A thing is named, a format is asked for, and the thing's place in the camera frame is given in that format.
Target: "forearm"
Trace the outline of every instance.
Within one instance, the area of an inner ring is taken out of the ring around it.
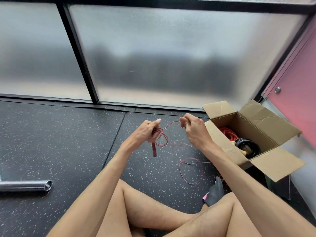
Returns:
[[[113,159],[75,200],[48,236],[95,236],[130,155],[129,147],[121,146]]]
[[[316,236],[316,229],[287,203],[229,159],[215,143],[201,148],[263,236]]]

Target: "hand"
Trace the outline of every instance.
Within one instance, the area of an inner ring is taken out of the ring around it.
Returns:
[[[130,151],[135,151],[144,142],[155,142],[159,133],[153,132],[153,128],[159,127],[161,119],[155,121],[144,121],[123,143]]]
[[[180,122],[181,127],[185,127],[189,141],[198,149],[201,149],[207,143],[214,143],[203,120],[187,113],[184,117],[180,117]]]

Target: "cardboard box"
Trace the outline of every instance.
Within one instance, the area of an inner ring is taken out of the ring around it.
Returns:
[[[202,107],[210,118],[205,126],[212,139],[241,168],[255,165],[277,182],[306,164],[280,147],[301,131],[256,101],[250,100],[240,111],[235,111],[226,101]],[[262,154],[247,159],[219,130],[220,127],[228,127],[238,137],[254,141]]]

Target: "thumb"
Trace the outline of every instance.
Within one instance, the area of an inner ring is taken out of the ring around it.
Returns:
[[[190,124],[190,121],[185,117],[180,117],[181,127],[185,127],[186,124]]]
[[[149,124],[149,126],[152,127],[152,128],[154,128],[154,127],[156,127],[156,126],[159,126],[160,122],[161,122],[161,119],[157,119],[157,120],[151,122],[151,123]]]

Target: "box flap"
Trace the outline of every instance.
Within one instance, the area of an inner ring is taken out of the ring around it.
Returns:
[[[234,113],[235,110],[227,101],[220,101],[202,105],[210,119]]]
[[[209,120],[205,122],[205,126],[213,141],[222,148],[234,163],[241,165],[248,161],[248,159],[229,141],[229,139],[227,139],[212,121]]]
[[[254,100],[250,100],[244,105],[239,113],[278,145],[282,145],[292,137],[301,133],[301,131],[291,123],[277,116]]]
[[[306,164],[281,147],[263,153],[250,161],[274,182]]]

